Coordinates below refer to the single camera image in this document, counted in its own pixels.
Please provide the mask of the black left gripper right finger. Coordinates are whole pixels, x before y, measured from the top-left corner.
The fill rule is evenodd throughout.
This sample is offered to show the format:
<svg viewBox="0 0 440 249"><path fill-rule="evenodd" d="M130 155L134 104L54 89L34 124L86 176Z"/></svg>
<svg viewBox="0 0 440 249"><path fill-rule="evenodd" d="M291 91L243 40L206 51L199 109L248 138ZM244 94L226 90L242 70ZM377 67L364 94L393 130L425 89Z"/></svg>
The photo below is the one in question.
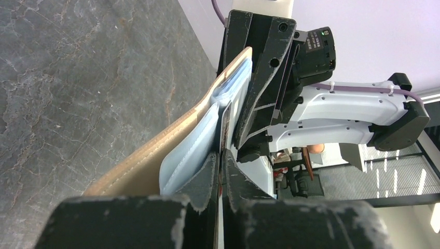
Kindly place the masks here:
<svg viewBox="0 0 440 249"><path fill-rule="evenodd" d="M225 248L391 248L386 226L365 201L277 200L222 153Z"/></svg>

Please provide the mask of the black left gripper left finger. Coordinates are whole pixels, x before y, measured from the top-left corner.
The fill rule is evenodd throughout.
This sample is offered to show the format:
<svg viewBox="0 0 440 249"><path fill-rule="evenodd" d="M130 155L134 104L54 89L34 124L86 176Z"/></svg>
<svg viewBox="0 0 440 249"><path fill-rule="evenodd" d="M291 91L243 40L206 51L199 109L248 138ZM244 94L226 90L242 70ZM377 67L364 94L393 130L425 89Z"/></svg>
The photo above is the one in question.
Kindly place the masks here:
<svg viewBox="0 0 440 249"><path fill-rule="evenodd" d="M49 216L36 248L217 248L219 154L177 193L74 197Z"/></svg>

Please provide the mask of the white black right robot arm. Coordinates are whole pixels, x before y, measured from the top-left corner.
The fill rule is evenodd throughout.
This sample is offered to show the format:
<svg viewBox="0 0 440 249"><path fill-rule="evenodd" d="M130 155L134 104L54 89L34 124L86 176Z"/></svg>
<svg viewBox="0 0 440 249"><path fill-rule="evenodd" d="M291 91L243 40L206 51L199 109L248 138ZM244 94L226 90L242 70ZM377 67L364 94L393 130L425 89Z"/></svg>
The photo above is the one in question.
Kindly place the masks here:
<svg viewBox="0 0 440 249"><path fill-rule="evenodd" d="M343 143L379 151L406 148L429 122L403 73L372 85L330 82L333 34L299 31L279 15L232 10L219 68L252 49L251 79L233 129L237 156L222 156L225 248L391 248L365 201L314 201L304 189L276 200L239 168L289 147Z"/></svg>

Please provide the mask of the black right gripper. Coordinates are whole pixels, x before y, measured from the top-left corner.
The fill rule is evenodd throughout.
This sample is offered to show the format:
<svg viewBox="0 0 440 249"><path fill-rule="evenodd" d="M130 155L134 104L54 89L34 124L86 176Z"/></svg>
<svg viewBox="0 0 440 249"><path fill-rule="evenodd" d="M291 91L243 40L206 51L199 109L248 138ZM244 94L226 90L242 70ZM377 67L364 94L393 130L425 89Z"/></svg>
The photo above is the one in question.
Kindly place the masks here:
<svg viewBox="0 0 440 249"><path fill-rule="evenodd" d="M287 121L302 88L328 80L336 66L329 27L299 31L288 18L232 10L224 30L218 69L244 48L252 53L252 76L235 132L237 149L254 147L272 123L273 113Z"/></svg>

